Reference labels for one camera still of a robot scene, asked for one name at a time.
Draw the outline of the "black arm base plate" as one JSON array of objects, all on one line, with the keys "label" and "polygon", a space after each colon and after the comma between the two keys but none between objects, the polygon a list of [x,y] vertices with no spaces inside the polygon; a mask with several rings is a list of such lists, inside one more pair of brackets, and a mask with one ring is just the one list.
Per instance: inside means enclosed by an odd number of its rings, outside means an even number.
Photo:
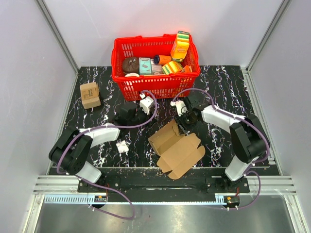
[{"label": "black arm base plate", "polygon": [[199,193],[239,193],[248,194],[250,188],[246,178],[237,182],[223,182],[225,169],[195,167],[177,180],[168,177],[156,167],[105,167],[100,168],[102,177],[97,184],[115,188],[122,192],[129,191],[167,191],[187,190]]}]

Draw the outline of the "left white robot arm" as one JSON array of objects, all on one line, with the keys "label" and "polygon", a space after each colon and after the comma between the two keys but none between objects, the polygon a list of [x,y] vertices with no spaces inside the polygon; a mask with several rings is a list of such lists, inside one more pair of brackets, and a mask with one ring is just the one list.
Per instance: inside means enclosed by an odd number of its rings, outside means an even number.
[{"label": "left white robot arm", "polygon": [[122,132],[147,122],[151,118],[153,102],[140,101],[125,103],[115,114],[112,121],[99,129],[77,129],[69,127],[63,131],[49,152],[49,159],[60,164],[60,171],[86,179],[88,186],[95,192],[104,189],[102,173],[87,161],[91,148],[110,141],[116,141]]}]

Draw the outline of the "small white paper card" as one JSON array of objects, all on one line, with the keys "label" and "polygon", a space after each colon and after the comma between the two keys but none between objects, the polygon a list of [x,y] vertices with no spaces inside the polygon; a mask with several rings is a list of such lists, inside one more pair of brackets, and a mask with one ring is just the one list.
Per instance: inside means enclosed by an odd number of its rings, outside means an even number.
[{"label": "small white paper card", "polygon": [[126,153],[129,151],[129,148],[128,148],[125,140],[116,143],[116,146],[117,146],[119,153]]}]

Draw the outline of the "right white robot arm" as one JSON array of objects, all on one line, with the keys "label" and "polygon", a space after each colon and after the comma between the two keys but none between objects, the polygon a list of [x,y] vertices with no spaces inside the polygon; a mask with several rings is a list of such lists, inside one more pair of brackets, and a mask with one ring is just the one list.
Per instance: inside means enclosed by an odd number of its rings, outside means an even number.
[{"label": "right white robot arm", "polygon": [[270,142],[255,115],[240,116],[222,110],[215,105],[202,103],[194,96],[173,100],[177,110],[175,117],[180,132],[187,133],[197,122],[215,125],[231,136],[234,157],[218,183],[226,192],[234,191],[250,167],[267,155]]}]

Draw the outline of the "brown cardboard box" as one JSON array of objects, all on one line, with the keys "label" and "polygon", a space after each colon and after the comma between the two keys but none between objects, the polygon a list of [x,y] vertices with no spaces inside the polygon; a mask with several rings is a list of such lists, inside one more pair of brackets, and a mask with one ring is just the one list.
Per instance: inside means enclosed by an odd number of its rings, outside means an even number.
[{"label": "brown cardboard box", "polygon": [[168,177],[172,180],[181,178],[206,153],[205,147],[200,144],[201,140],[195,133],[189,135],[179,133],[175,120],[150,136],[148,141],[159,156],[156,165],[163,173],[168,173]]}]

